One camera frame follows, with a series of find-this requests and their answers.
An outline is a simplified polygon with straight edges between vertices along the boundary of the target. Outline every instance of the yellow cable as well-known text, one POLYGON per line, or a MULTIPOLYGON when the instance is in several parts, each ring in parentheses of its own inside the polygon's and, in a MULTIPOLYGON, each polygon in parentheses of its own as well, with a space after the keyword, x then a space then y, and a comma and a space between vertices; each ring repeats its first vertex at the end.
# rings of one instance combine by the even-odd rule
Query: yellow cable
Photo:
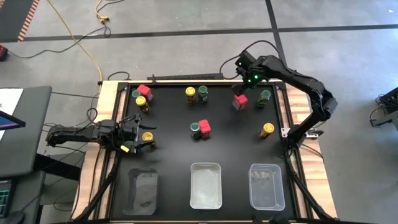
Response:
POLYGON ((102 72, 101 72, 101 69, 100 69, 100 67, 98 66, 98 64, 95 62, 95 60, 93 59, 93 57, 83 48, 83 46, 80 45, 79 41, 77 41, 77 40, 75 39, 75 37, 73 36, 72 32, 70 31, 70 29, 69 29, 67 23, 63 20, 61 14, 57 11, 57 9, 54 7, 54 5, 51 3, 51 1, 50 1, 50 0, 47 0, 47 1, 49 2, 50 6, 54 9, 54 11, 57 13, 58 17, 59 17, 59 18, 61 19, 61 21, 63 22, 63 25, 65 25, 65 27, 67 28, 67 30, 68 30, 70 36, 72 37, 73 41, 75 41, 75 43, 76 43, 77 45, 79 45, 79 47, 87 54, 87 56, 88 56, 88 57, 90 58, 90 60, 93 62, 93 64, 95 65, 95 67, 96 67, 97 70, 98 70, 98 73, 99 73, 99 80, 102 81, 102 80, 103 80, 103 76, 102 76, 102 72))
POLYGON ((98 13, 98 6, 100 6, 101 2, 102 2, 102 0, 99 0, 99 1, 97 2, 97 5, 95 6, 94 11, 95 11, 95 14, 97 14, 97 16, 99 17, 99 20, 100 20, 102 23, 105 23, 105 22, 109 19, 109 17, 108 17, 108 16, 101 16, 101 15, 98 13))

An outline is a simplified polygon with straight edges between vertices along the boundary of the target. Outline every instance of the orange striped tape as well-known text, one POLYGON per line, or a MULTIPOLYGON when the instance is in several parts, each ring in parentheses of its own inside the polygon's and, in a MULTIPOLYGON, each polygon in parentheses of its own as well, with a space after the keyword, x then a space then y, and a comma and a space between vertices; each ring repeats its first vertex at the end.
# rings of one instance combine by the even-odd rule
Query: orange striped tape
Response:
POLYGON ((0 9, 2 8, 2 6, 4 5, 5 2, 6 2, 6 0, 0 0, 0 9))
POLYGON ((26 32, 29 29, 29 25, 32 22, 33 16, 35 14, 35 11, 36 11, 38 5, 39 5, 39 0, 33 0, 32 5, 30 6, 29 12, 26 15, 24 25, 22 26, 21 31, 19 32, 18 42, 21 42, 24 40, 26 32))

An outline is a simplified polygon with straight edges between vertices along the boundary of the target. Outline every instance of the wooden table frame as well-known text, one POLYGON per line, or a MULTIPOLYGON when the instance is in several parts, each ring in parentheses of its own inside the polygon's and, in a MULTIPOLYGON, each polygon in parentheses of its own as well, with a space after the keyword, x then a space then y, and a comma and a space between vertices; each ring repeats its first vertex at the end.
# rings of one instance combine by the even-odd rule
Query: wooden table frame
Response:
MULTIPOLYGON (((159 80, 157 83, 239 83, 239 80, 159 80)), ((105 81, 101 86, 99 94, 98 104, 96 109, 98 110, 98 116, 95 121, 101 121, 103 119, 113 119, 114 110, 116 110, 116 96, 118 94, 119 83, 140 83, 150 84, 152 81, 140 80, 140 81, 105 81)), ((299 124, 307 118, 311 113, 307 95, 290 86, 286 85, 287 95, 280 94, 282 91, 278 90, 280 111, 282 113, 283 124, 285 128, 290 127, 289 123, 299 124)), ((126 97, 126 91, 121 90, 119 103, 117 105, 116 120, 119 121, 123 115, 124 100, 126 97)), ((320 152, 319 143, 317 140, 306 139, 304 144, 316 149, 320 152)), ((86 152, 83 167, 81 168, 80 177, 80 191, 76 194, 75 200, 75 212, 73 218, 79 216, 83 209, 88 205, 89 198, 93 198, 97 192, 101 176, 107 175, 112 167, 114 152, 110 154, 108 164, 104 164, 106 152, 104 149, 100 149, 97 143, 89 143, 86 152)), ((323 209, 332 217, 337 217, 335 206, 330 192, 328 178, 326 176, 325 166, 322 159, 314 154, 305 146, 300 148, 299 157, 292 155, 291 157, 294 169, 297 170, 296 160, 301 161, 303 167, 303 174, 307 183, 307 188, 317 200, 317 202, 323 207, 323 209)), ((307 211, 303 195, 297 186, 295 186, 297 193, 297 202, 299 207, 300 216, 307 218, 307 211)), ((109 203, 109 187, 103 195, 101 203, 97 206, 95 212, 91 214, 91 218, 95 214, 98 218, 105 218, 107 216, 107 205, 109 203)))

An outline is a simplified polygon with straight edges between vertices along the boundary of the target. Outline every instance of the green lid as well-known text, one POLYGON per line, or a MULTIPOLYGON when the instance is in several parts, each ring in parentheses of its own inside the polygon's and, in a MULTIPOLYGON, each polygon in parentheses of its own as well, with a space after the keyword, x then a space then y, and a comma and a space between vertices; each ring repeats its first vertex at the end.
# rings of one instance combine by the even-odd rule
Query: green lid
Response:
POLYGON ((138 96, 141 96, 141 93, 138 90, 134 90, 131 93, 131 96, 134 97, 134 98, 137 98, 138 96))
POLYGON ((199 86, 199 93, 207 93, 207 87, 206 86, 199 86))
POLYGON ((199 131, 199 124, 198 123, 192 123, 191 124, 191 131, 199 131))
POLYGON ((270 98, 271 97, 271 92, 268 90, 264 90, 261 92, 261 96, 265 98, 270 98))

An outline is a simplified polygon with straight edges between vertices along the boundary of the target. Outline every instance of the black table surface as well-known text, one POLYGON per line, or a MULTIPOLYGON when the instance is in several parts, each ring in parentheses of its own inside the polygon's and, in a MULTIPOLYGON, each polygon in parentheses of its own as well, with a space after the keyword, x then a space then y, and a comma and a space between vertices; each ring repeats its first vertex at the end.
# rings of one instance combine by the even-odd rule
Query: black table surface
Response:
MULTIPOLYGON (((23 224, 36 223, 43 190, 45 172, 33 172, 18 178, 10 212, 20 211, 26 204, 33 201, 24 209, 23 224)), ((0 218, 0 224, 6 223, 6 218, 0 218)))
POLYGON ((0 140, 0 178, 32 172, 52 88, 24 88, 12 114, 26 122, 24 128, 7 130, 0 140))
MULTIPOLYGON (((292 191, 282 155, 280 124, 276 100, 257 109, 262 90, 274 94, 272 85, 248 90, 249 102, 245 110, 232 106, 233 92, 228 85, 208 85, 209 102, 188 105, 186 86, 153 88, 151 111, 143 115, 143 125, 153 130, 158 148, 142 156, 123 155, 114 187, 111 206, 112 220, 250 220, 251 215, 268 220, 274 211, 259 211, 249 203, 250 166, 254 163, 277 164, 282 170, 287 218, 294 218, 292 191), (207 119, 211 138, 194 141, 190 124, 207 119), (261 141, 257 134, 264 123, 272 123, 275 132, 261 141), (221 166, 223 204, 217 210, 195 210, 190 206, 190 167, 194 162, 216 162, 221 166), (149 216, 129 216, 123 213, 129 189, 127 173, 133 168, 156 169, 159 173, 157 210, 149 216)), ((129 100, 126 115, 138 113, 135 101, 129 100)))

